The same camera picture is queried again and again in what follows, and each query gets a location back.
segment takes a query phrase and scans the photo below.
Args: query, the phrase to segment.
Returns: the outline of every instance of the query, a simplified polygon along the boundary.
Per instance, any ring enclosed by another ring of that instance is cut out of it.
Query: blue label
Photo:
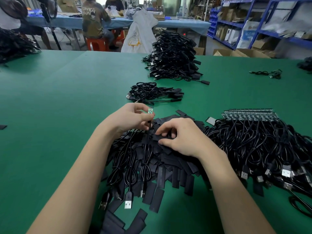
[[[250,41],[255,35],[255,30],[243,30],[242,40]]]

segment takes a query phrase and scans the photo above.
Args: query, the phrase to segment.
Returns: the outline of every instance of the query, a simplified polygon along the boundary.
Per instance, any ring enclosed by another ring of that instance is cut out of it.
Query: plastic stool
[[[121,30],[119,36],[117,37],[117,39],[114,42],[115,42],[115,44],[116,44],[116,42],[124,43],[125,38],[126,37],[124,36],[124,30]]]
[[[89,51],[101,51],[101,52],[109,52],[109,41],[106,38],[101,39],[87,39],[87,47]]]

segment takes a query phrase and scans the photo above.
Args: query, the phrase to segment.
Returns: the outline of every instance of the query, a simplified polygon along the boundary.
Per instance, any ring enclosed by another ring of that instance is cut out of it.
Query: blue tablecloth
[[[47,22],[42,16],[28,16],[27,21],[36,26],[47,27]],[[103,21],[103,27],[106,29],[116,29],[129,27],[133,20],[127,18],[115,18],[112,19],[110,23],[105,23]],[[210,27],[209,22],[204,22],[201,20],[190,20],[190,19],[179,19],[179,20],[165,20],[158,21],[156,27],[162,28],[190,28],[201,35],[206,36],[207,30]],[[51,21],[51,27],[67,28],[67,29],[81,29],[82,28],[82,18],[73,18],[66,15],[58,15],[56,19]]]

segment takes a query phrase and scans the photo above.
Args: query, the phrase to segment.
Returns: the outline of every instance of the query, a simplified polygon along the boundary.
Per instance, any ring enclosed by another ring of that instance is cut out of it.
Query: camouflage shirt
[[[82,31],[86,38],[101,38],[103,34],[102,19],[110,21],[110,17],[101,4],[95,1],[85,1],[82,10]]]

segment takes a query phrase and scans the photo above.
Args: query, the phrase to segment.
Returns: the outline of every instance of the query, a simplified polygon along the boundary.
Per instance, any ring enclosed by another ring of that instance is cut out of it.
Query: shoe
[[[111,45],[109,46],[109,49],[110,50],[117,50],[119,47],[115,46],[115,45]]]

